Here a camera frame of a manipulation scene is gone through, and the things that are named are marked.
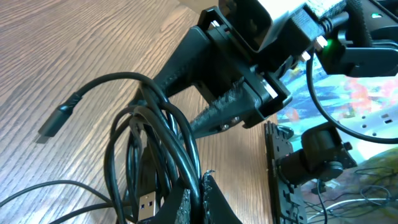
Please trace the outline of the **black USB cable matte plugs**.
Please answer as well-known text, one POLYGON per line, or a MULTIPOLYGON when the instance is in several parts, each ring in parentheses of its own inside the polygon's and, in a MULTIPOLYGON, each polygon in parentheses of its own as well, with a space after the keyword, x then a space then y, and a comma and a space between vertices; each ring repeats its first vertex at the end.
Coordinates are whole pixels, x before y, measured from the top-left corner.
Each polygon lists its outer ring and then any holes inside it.
MULTIPOLYGON (((136 72, 118 72, 100 76, 81 87, 78 91, 72 93, 72 95, 70 95, 69 98, 64 101, 64 103, 59 105, 53 111, 50 117, 39 129, 38 133, 43 138, 54 137, 68 120, 68 118, 72 115, 74 107, 82 99, 83 95, 98 85, 120 79, 138 80, 144 86, 149 86, 149 88, 158 97, 160 105, 164 107, 165 111, 168 111, 170 117, 172 119, 180 118, 180 116, 177 114, 178 109, 175 108, 175 111, 172 111, 174 105, 169 103, 168 97, 153 79, 136 72)), ((155 114, 157 111, 156 108, 150 110, 144 106, 138 106, 136 111, 139 113, 139 117, 147 122, 148 125, 151 126, 151 128, 155 131, 155 134, 166 146, 166 149, 172 156, 174 162, 176 162, 177 167, 182 172, 183 182, 185 183, 186 187, 192 191, 190 196, 191 210, 189 221, 190 223, 200 223, 202 208, 198 177, 193 171, 192 162, 188 160, 188 154, 183 149, 182 144, 178 140, 175 133, 170 129, 170 125, 165 120, 164 116, 155 114)))

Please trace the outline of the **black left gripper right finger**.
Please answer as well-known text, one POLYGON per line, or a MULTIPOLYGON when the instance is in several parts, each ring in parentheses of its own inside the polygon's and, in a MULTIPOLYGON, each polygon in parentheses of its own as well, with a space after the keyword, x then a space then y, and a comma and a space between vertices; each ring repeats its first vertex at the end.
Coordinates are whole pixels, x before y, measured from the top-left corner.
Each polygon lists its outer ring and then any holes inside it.
POLYGON ((208 170, 202 177, 203 222, 205 224, 242 224, 211 175, 214 172, 214 170, 208 170))

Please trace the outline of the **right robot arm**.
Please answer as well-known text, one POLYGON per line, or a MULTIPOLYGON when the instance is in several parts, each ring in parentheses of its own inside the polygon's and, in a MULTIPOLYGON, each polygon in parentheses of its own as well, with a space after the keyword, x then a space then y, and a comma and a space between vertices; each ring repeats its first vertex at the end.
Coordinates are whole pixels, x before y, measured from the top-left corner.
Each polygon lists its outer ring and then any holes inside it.
POLYGON ((220 1, 201 12, 154 82, 194 86, 208 107, 196 138, 251 128, 286 107, 285 73, 314 50, 329 75, 397 74, 397 17, 377 1, 220 1))

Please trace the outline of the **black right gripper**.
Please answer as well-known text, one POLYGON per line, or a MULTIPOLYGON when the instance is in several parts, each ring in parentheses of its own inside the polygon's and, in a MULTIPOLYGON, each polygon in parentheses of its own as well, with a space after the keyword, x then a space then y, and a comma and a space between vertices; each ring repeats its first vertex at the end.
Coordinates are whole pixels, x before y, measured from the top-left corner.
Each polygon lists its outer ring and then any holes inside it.
POLYGON ((218 5, 209 7, 202 10, 198 26, 189 29, 154 81, 167 97, 194 85, 208 102, 190 123, 197 139, 240 122, 251 128, 291 101, 280 78, 317 37, 326 34, 325 20, 325 3, 306 1, 275 41, 254 52, 218 5))

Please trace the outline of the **black USB cable metallic plugs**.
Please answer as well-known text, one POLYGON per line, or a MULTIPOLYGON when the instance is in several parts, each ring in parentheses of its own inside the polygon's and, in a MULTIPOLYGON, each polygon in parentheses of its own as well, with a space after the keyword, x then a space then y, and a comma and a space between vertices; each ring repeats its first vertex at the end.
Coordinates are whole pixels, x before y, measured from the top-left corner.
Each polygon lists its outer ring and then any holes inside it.
POLYGON ((137 223, 145 212, 155 215, 161 200, 173 194, 172 186, 178 179, 171 155, 147 121, 132 114, 135 109, 135 105, 130 106, 116 115, 104 157, 104 178, 117 223, 137 223), (127 200, 123 201, 116 180, 114 145, 127 128, 131 130, 125 163, 127 200))

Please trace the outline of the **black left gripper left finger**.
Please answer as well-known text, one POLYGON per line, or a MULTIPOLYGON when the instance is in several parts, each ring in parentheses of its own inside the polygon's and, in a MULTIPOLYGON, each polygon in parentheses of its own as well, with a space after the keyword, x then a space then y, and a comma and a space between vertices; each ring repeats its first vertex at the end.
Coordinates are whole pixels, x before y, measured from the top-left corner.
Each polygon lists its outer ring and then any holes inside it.
POLYGON ((178 179, 170 195, 159 212, 152 219, 154 224, 190 224, 191 201, 190 190, 178 179))

